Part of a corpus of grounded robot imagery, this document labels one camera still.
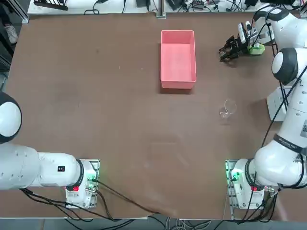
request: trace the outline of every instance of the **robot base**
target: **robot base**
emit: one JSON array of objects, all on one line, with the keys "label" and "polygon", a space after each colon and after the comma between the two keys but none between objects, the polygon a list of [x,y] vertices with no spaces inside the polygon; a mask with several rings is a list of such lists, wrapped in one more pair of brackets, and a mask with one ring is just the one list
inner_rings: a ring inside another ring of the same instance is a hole
[{"label": "robot base", "polygon": [[[245,164],[247,159],[226,160],[227,184],[231,214],[234,217],[233,207],[247,209],[252,187],[248,184],[245,176]],[[254,191],[249,209],[257,209],[263,201],[264,189]]]},{"label": "robot base", "polygon": [[[83,180],[79,187],[73,187],[72,191],[65,189],[66,202],[83,208],[96,207],[98,184],[91,181],[92,179],[99,179],[100,160],[85,160],[80,159],[83,167]],[[77,208],[75,206],[67,205],[68,208]]]}]

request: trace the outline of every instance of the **black cable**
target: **black cable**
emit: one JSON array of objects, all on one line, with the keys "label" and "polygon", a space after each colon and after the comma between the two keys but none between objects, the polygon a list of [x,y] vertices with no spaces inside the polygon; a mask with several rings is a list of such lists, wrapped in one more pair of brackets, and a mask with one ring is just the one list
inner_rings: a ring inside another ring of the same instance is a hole
[{"label": "black cable", "polygon": [[77,208],[79,208],[79,209],[81,209],[81,210],[83,210],[83,211],[85,211],[85,212],[91,213],[91,214],[93,214],[93,215],[102,217],[102,218],[104,218],[104,219],[109,219],[108,217],[105,217],[105,216],[103,216],[103,215],[101,215],[101,214],[99,214],[99,213],[90,211],[90,210],[88,210],[88,209],[85,209],[85,208],[83,208],[83,207],[81,207],[81,206],[78,206],[78,205],[75,205],[75,204],[72,204],[72,203],[68,203],[68,202],[65,202],[65,201],[59,201],[59,200],[49,199],[49,198],[46,198],[46,197],[44,197],[44,196],[34,194],[31,190],[28,190],[28,189],[27,189],[27,191],[28,191],[28,192],[26,192],[26,193],[27,193],[28,195],[30,195],[30,196],[34,196],[34,197],[36,197],[36,198],[40,198],[40,199],[43,199],[43,200],[46,200],[46,201],[52,202],[52,203],[59,203],[59,204],[74,206],[74,207],[77,207]]},{"label": "black cable", "polygon": [[[296,79],[295,83],[293,84],[293,86],[291,87],[290,91],[289,91],[288,94],[286,95],[286,98],[288,98],[288,96],[289,96],[290,93],[293,91],[293,89],[295,88],[295,86],[296,86],[296,85],[298,84],[298,82],[301,80],[301,78],[302,78],[302,76],[303,76],[303,74],[305,73],[306,70],[307,70],[307,66],[305,66],[305,68],[303,69],[303,71],[301,72],[301,74],[299,75],[299,77]],[[285,102],[285,100],[283,100],[283,101],[281,102],[281,104],[279,105],[279,107],[278,107],[278,109],[277,109],[277,111],[276,111],[276,113],[275,113],[275,115],[274,115],[274,117],[273,117],[273,119],[272,119],[272,121],[271,121],[271,123],[270,123],[270,125],[269,125],[269,128],[268,128],[268,130],[267,130],[267,132],[266,132],[266,134],[265,134],[265,136],[264,136],[264,139],[263,139],[261,148],[264,146],[264,142],[265,142],[265,140],[266,140],[266,138],[267,138],[267,136],[268,136],[269,130],[270,130],[270,128],[271,128],[271,126],[272,126],[272,124],[273,124],[275,118],[277,117],[277,114],[278,114],[278,112],[280,111],[282,105],[284,104],[284,102]]]},{"label": "black cable", "polygon": [[78,230],[83,230],[82,228],[79,228],[78,226],[76,226],[75,224],[71,223],[69,220],[64,219],[66,222],[68,222],[69,224],[71,224],[72,226],[74,226],[76,229]]},{"label": "black cable", "polygon": [[[271,40],[271,42],[273,42],[273,38],[272,38],[272,33],[271,33],[270,26],[269,26],[269,24],[267,24],[266,21],[265,21],[265,23],[266,23],[266,25],[267,25],[267,27],[268,27],[268,30],[269,30],[270,40]],[[276,47],[276,52],[278,53],[278,46],[277,46],[276,43],[275,43],[274,45],[275,45],[275,47]],[[273,47],[273,46],[271,46],[271,47],[272,47],[273,57],[275,57],[276,54],[275,54],[274,47]],[[282,85],[281,81],[279,81],[279,86],[280,86],[280,90],[281,90],[281,92],[282,92],[282,97],[283,97],[283,99],[285,99],[285,102],[286,102],[286,103],[284,104],[284,107],[285,107],[285,110],[286,110],[286,112],[287,112],[287,106],[289,105],[289,102],[288,102],[288,99],[285,98],[286,92],[285,92],[285,90],[284,90],[284,88],[283,88],[283,85]]]},{"label": "black cable", "polygon": [[213,2],[213,4],[215,5],[215,8],[217,9],[217,11],[219,12],[219,6],[218,6],[218,5],[216,5],[216,3],[215,3],[215,1],[214,1],[214,0],[212,0],[212,2]]},{"label": "black cable", "polygon": [[202,223],[193,225],[193,224],[188,220],[188,223],[189,223],[189,224],[187,224],[187,223],[185,223],[185,222],[184,222],[184,224],[187,225],[188,227],[194,229],[194,230],[197,230],[197,229],[196,229],[197,227],[199,227],[199,226],[201,226],[201,225],[205,225],[205,224],[210,224],[210,221],[211,221],[211,220],[206,220],[206,221],[204,221],[204,222],[202,222]]},{"label": "black cable", "polygon": [[86,15],[87,12],[93,12],[93,14],[100,14],[99,10],[95,9],[95,5],[97,3],[99,3],[100,0],[97,0],[94,5],[93,5],[93,8],[91,10],[86,10],[84,11],[84,15]]},{"label": "black cable", "polygon": [[[257,176],[257,172],[255,172],[255,175],[254,175],[254,183],[253,183],[253,185],[254,185],[255,182],[256,182],[256,176]],[[248,203],[248,208],[246,209],[245,215],[244,215],[244,217],[242,218],[243,221],[244,221],[245,217],[248,215],[248,211],[249,211],[249,207],[250,207],[251,200],[252,200],[252,198],[253,198],[253,194],[254,194],[254,189],[251,190],[250,199],[249,199],[249,203]]]},{"label": "black cable", "polygon": [[154,2],[154,0],[153,0],[153,4],[154,4],[155,9],[156,9],[157,11],[159,11],[158,8],[157,8],[157,6],[156,6],[156,4],[155,4],[155,2]]},{"label": "black cable", "polygon": [[[69,220],[67,220],[67,219],[64,219],[64,220],[66,220],[69,224],[74,226],[76,229],[83,230],[80,227],[76,226],[75,224],[71,223]],[[103,228],[103,229],[99,229],[99,230],[108,230],[108,229],[116,230],[116,229],[120,229],[120,228],[123,228],[123,227],[127,226],[128,224],[132,223],[133,221],[134,221],[134,219],[130,219],[130,220],[124,222],[124,223],[121,223],[121,224],[118,224],[118,225],[115,225],[115,226],[111,226],[111,227],[107,227],[107,228]]]},{"label": "black cable", "polygon": [[143,209],[143,210],[145,210],[145,211],[147,211],[147,212],[151,212],[151,213],[153,213],[153,214],[159,214],[158,212],[154,212],[154,211],[152,211],[152,210],[150,210],[150,209],[148,209],[148,208],[146,208],[146,207],[144,207],[144,206],[142,206],[142,205],[139,205],[139,204],[136,203],[135,201],[133,201],[133,200],[127,198],[127,197],[124,196],[123,194],[121,194],[121,193],[119,193],[118,191],[114,190],[113,188],[109,187],[109,186],[106,185],[105,183],[102,183],[101,181],[98,181],[98,180],[96,180],[96,179],[94,179],[94,180],[92,180],[92,181],[97,182],[97,183],[103,185],[104,187],[106,187],[107,189],[109,189],[109,190],[111,190],[112,192],[116,193],[117,195],[119,195],[120,197],[122,197],[123,199],[125,199],[126,201],[128,201],[128,202],[134,204],[135,206],[137,206],[137,207],[139,207],[139,208],[141,208],[141,209]]},{"label": "black cable", "polygon": [[102,193],[101,193],[99,190],[96,190],[96,192],[97,192],[97,194],[101,197],[101,199],[102,199],[102,201],[103,201],[103,203],[104,203],[107,217],[109,217],[112,221],[115,221],[115,220],[112,218],[112,216],[111,216],[111,214],[110,214],[110,212],[109,212],[109,209],[107,208],[105,197],[102,195]]},{"label": "black cable", "polygon": [[[54,203],[52,203],[52,202],[50,202],[50,201],[47,201],[47,200],[46,200],[46,202],[41,201],[41,200],[37,200],[37,199],[31,197],[31,196],[27,193],[26,190],[21,189],[21,191],[22,191],[28,198],[30,198],[30,199],[33,200],[33,201],[36,201],[36,202],[42,203],[42,204],[47,204],[47,205],[55,206],[55,207],[58,208],[61,212],[63,212],[66,216],[68,216],[69,218],[71,218],[71,219],[73,219],[73,220],[81,220],[81,221],[83,221],[83,222],[91,222],[91,221],[93,221],[93,219],[91,219],[91,220],[85,220],[85,219],[81,218],[81,217],[80,217],[74,210],[72,210],[71,208],[68,208],[68,207],[63,206],[63,205],[57,205],[57,204],[54,204]],[[78,219],[73,218],[71,215],[69,215],[67,212],[65,212],[64,210],[62,210],[60,207],[66,209],[66,210],[68,210],[68,211],[71,211]]]},{"label": "black cable", "polygon": [[164,224],[161,220],[159,220],[158,218],[153,217],[153,216],[148,216],[148,217],[149,217],[149,218],[152,218],[152,219],[155,219],[156,221],[158,221],[160,224],[163,225],[164,229],[166,228],[165,224]]},{"label": "black cable", "polygon": [[233,3],[236,6],[236,8],[238,9],[238,11],[240,11],[240,7],[237,4],[235,4],[235,0],[233,0],[233,1],[226,0],[226,1]]},{"label": "black cable", "polygon": [[268,219],[268,220],[265,220],[265,221],[260,220],[260,222],[262,222],[262,223],[268,223],[268,222],[272,219],[273,214],[274,214],[274,210],[275,210],[275,206],[276,206],[277,196],[278,196],[278,194],[276,194],[275,197],[274,197],[274,200],[273,200],[273,210],[272,210],[272,213],[271,213],[269,219]]},{"label": "black cable", "polygon": [[[266,5],[266,6],[264,6],[264,7],[261,7],[259,10],[257,10],[257,11],[254,13],[253,18],[252,18],[252,20],[251,20],[251,28],[253,28],[253,23],[254,23],[254,19],[255,19],[256,14],[257,14],[259,11],[261,11],[261,10],[263,10],[263,9],[265,9],[265,8],[268,8],[268,7],[270,7],[270,5]],[[251,48],[255,45],[257,39],[259,38],[259,35],[260,35],[260,32],[258,33],[257,38],[256,38],[254,44],[251,46]]]},{"label": "black cable", "polygon": [[181,7],[179,8],[179,10],[177,12],[179,12],[181,10],[181,8],[184,6],[184,4],[186,4],[188,0],[183,1],[183,3],[181,4]]},{"label": "black cable", "polygon": [[123,10],[122,10],[121,13],[124,13],[124,11],[125,11],[125,6],[126,6],[126,0],[124,0],[124,7],[123,7]]},{"label": "black cable", "polygon": [[210,12],[212,12],[211,10],[210,10],[210,8],[209,7],[207,7],[207,6],[204,6],[204,8],[207,8]]},{"label": "black cable", "polygon": [[191,3],[191,5],[192,5],[193,12],[195,13],[193,2]]},{"label": "black cable", "polygon": [[303,6],[302,0],[300,0],[299,6],[293,6],[293,4],[291,4],[292,9],[286,8],[286,6],[283,4],[283,7],[284,7],[286,10],[288,10],[288,11],[296,11],[296,10],[298,10],[299,8],[301,8],[302,6]]},{"label": "black cable", "polygon": [[213,230],[216,230],[221,225],[221,223],[223,223],[223,222],[224,222],[224,220],[221,220],[221,222],[218,223]]}]

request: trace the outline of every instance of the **green object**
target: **green object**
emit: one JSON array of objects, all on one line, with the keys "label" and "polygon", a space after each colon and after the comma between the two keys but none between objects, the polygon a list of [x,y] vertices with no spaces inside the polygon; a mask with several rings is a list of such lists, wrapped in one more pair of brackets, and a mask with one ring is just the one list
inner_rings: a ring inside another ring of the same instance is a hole
[{"label": "green object", "polygon": [[250,55],[261,55],[265,51],[265,46],[263,44],[257,43],[253,47],[248,47],[248,52]]}]

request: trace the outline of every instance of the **white robot link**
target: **white robot link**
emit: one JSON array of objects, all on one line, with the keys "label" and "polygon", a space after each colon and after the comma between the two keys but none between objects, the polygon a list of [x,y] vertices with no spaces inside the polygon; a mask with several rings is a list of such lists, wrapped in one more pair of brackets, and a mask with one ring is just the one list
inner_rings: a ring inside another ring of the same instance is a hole
[{"label": "white robot link", "polygon": [[280,131],[260,148],[254,159],[240,159],[231,172],[239,208],[256,209],[264,186],[304,187],[307,184],[307,21],[269,5],[254,15],[259,42],[272,39],[280,49],[272,63],[274,77],[284,85],[299,79]]},{"label": "white robot link", "polygon": [[0,190],[66,187],[66,202],[83,208],[96,204],[98,160],[77,160],[65,153],[37,152],[9,143],[22,125],[18,103],[0,92]]}]

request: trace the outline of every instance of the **wire bundle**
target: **wire bundle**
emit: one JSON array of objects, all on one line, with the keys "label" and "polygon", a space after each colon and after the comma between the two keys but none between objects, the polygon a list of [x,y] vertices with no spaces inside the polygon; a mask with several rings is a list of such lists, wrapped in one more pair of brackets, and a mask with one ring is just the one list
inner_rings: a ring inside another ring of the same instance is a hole
[{"label": "wire bundle", "polygon": [[[108,190],[110,190],[111,192],[115,193],[116,195],[120,196],[121,198],[123,198],[124,200],[128,201],[129,203],[132,203],[136,206],[138,206],[139,208],[147,211],[147,212],[151,212],[153,214],[158,214],[158,212],[154,212],[154,211],[151,211],[150,209],[148,208],[145,208],[144,206],[142,205],[139,205],[138,203],[134,202],[133,200],[127,198],[126,196],[122,195],[121,193],[117,192],[116,190],[112,189],[111,187],[109,187],[108,185],[104,184],[103,182],[100,182],[98,180],[93,180],[94,182],[97,182],[101,185],[103,185],[104,187],[106,187]],[[111,220],[113,222],[117,222],[117,221],[121,221],[121,219],[114,219],[112,218],[108,208],[107,208],[107,205],[106,205],[106,200],[104,198],[104,196],[102,195],[102,193],[98,190],[96,190],[96,193],[97,195],[99,195],[104,203],[104,206],[105,206],[105,210],[106,210],[106,214],[107,214],[107,217],[99,214],[99,213],[96,213],[96,212],[93,212],[93,211],[90,211],[88,209],[85,209],[83,207],[80,207],[78,205],[75,205],[75,204],[71,204],[71,203],[68,203],[68,202],[65,202],[65,201],[58,201],[58,200],[53,200],[53,199],[49,199],[47,197],[44,197],[44,196],[41,196],[41,195],[38,195],[38,194],[35,194],[34,192],[32,192],[31,190],[27,189],[27,188],[24,188],[24,189],[20,189],[28,198],[30,198],[31,200],[33,201],[36,201],[38,203],[42,203],[42,204],[46,204],[46,205],[51,205],[51,206],[54,206],[56,207],[57,209],[59,209],[61,212],[63,212],[69,219],[72,219],[72,220],[76,220],[76,221],[83,221],[83,222],[91,222],[93,221],[93,219],[90,219],[90,220],[87,220],[87,219],[83,219],[81,218],[73,209],[71,208],[68,208],[66,206],[74,206],[74,207],[77,207],[83,211],[86,211],[88,213],[91,213],[93,215],[96,215],[98,217],[101,217],[101,218],[104,218],[104,219],[108,219],[108,220]],[[71,213],[74,214],[74,217],[69,214],[67,211],[70,211]],[[159,221],[161,224],[163,224],[160,220],[158,220],[157,218],[155,217],[151,217],[149,216],[150,218],[153,218],[157,221]],[[71,223],[68,219],[65,219],[68,223],[70,223],[72,226],[74,226],[76,229],[78,230],[82,230],[81,228],[79,228],[78,226],[76,226],[75,224]],[[118,225],[115,225],[115,226],[112,226],[112,227],[108,227],[108,228],[103,228],[103,229],[100,229],[100,230],[107,230],[107,229],[110,229],[110,230],[117,230],[119,228],[122,228],[122,227],[125,227],[127,226],[128,224],[131,224],[134,220],[131,219],[131,220],[128,220],[128,221],[125,221],[121,224],[118,224]]]},{"label": "wire bundle", "polygon": [[168,217],[166,219],[165,230],[189,230],[189,229],[204,230],[211,224],[211,220],[207,220],[207,221],[199,223],[197,225],[193,225],[193,224],[191,224],[191,222],[189,220],[187,220],[187,222],[186,222],[185,220],[174,219],[176,221],[176,225],[174,225],[173,227],[170,227],[171,220],[172,220],[172,218],[170,218],[170,217]]}]

